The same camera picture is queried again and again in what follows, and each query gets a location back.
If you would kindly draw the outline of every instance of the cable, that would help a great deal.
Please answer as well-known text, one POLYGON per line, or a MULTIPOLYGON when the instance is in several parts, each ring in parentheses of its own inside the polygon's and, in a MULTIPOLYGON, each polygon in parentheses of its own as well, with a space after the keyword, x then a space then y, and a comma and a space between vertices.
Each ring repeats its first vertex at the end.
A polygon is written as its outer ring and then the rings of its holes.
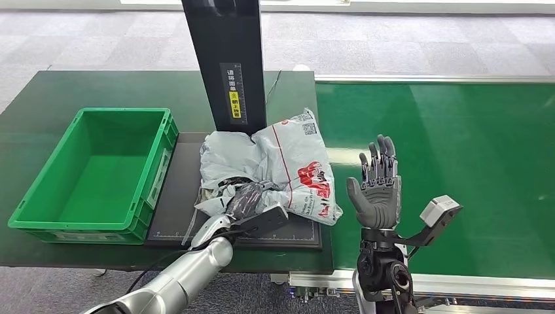
POLYGON ((125 292, 125 294, 131 293, 131 291, 133 291, 133 288, 135 288, 135 286, 137 285, 137 283, 139 282, 139 280, 141 280, 141 278, 143 278, 145 276, 145 274, 149 271, 151 271, 152 269, 154 269, 158 263, 160 263, 161 261, 167 259, 168 257, 177 254, 177 253, 187 253, 187 252, 194 252, 194 251, 200 251, 200 250, 204 250, 206 249, 206 247, 210 244, 210 242, 212 242, 212 240, 218 238, 218 237, 226 237, 226 236, 231 236, 233 234, 244 234, 247 231, 245 230, 230 230, 230 231, 225 231, 219 234, 215 234, 213 236, 211 236, 208 240, 204 241, 203 243, 201 243, 199 246, 197 247, 193 247, 190 248, 189 250, 178 250, 178 251, 173 251, 167 255, 164 255, 163 257, 159 258, 158 260, 156 260, 156 262, 152 263, 152 265, 150 265, 147 269, 143 270, 141 272, 141 274, 139 275, 139 277, 135 278, 135 281, 133 281, 133 283, 129 286, 129 288, 127 289, 127 291, 125 292))
POLYGON ((416 252, 418 252, 418 249, 420 249, 420 247, 414 247, 412 250, 410 250, 407 259, 410 260, 416 254, 416 252))
POLYGON ((135 278, 135 281, 133 281, 133 283, 129 286, 129 288, 127 289, 127 291, 125 292, 125 294, 131 293, 131 291, 133 291, 133 288, 135 288, 135 286, 137 285, 137 283, 139 282, 139 280, 141 280, 141 278, 143 278, 143 276, 151 271, 154 267, 156 267, 158 265, 159 262, 167 259, 168 257, 177 254, 177 253, 185 253, 187 252, 187 250, 179 250, 179 251, 173 251, 167 255, 164 255, 162 258, 159 258, 156 262, 154 262, 152 265, 150 265, 147 269, 143 270, 143 272, 141 272, 141 274, 139 275, 139 277, 135 278))
POLYGON ((279 81, 279 77, 281 76, 281 71, 279 70, 279 72, 277 72, 277 76, 276 76, 276 80, 274 81, 274 83, 272 84, 272 87, 270 88, 270 91, 268 92, 268 95, 266 95, 266 103, 264 104, 264 106, 268 105, 268 102, 270 100, 270 95, 272 95, 272 92, 274 91, 274 88, 276 87, 276 85, 278 84, 279 81))

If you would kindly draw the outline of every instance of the plastic bag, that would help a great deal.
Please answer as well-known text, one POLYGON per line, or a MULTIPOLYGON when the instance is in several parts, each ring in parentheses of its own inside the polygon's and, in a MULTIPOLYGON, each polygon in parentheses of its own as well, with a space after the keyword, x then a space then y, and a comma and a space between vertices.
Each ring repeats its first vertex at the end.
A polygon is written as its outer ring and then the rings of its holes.
MULTIPOLYGON (((305 109, 258 131, 251 139, 244 133, 215 131, 208 135, 200 151, 201 188, 217 191, 225 179, 233 177, 268 180, 277 188, 262 192, 257 211, 279 202, 294 214, 335 224, 343 212, 335 203, 333 173, 313 113, 305 109)), ((225 212, 230 200, 229 189, 225 191, 225 196, 212 193, 213 199, 201 199, 195 207, 208 215, 225 212)))

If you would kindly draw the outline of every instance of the gray carpet floor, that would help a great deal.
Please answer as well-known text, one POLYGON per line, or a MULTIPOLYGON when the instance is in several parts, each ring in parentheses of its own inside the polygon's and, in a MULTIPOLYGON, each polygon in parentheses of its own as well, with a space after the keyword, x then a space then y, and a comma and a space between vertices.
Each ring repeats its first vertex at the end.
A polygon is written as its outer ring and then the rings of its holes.
MULTIPOLYGON (((264 67, 319 74, 555 75, 555 18, 264 13, 264 67)), ((0 11, 0 113, 39 70, 197 69, 181 12, 0 11)), ((79 313, 136 273, 0 268, 0 314, 79 313)), ((188 313, 355 313, 309 304, 268 275, 220 274, 188 313)))

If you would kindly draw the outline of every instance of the black pole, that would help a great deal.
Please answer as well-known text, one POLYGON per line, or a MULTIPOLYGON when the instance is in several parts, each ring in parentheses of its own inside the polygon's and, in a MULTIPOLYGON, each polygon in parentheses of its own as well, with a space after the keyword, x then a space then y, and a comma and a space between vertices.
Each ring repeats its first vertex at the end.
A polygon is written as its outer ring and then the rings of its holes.
POLYGON ((266 127, 258 0, 181 0, 216 130, 266 127))

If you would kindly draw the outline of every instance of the black cutting mat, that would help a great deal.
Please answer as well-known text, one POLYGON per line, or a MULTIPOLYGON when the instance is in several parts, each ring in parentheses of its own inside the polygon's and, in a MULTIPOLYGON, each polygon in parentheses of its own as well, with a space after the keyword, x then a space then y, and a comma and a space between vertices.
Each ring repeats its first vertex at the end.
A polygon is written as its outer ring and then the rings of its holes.
MULTIPOLYGON (((181 246, 190 221, 190 240, 208 216, 193 207, 200 186, 199 150, 206 133, 180 133, 164 180, 160 199, 145 241, 146 245, 181 246)), ((238 247, 321 249, 320 225, 289 213, 289 223, 264 237, 241 238, 238 247)))

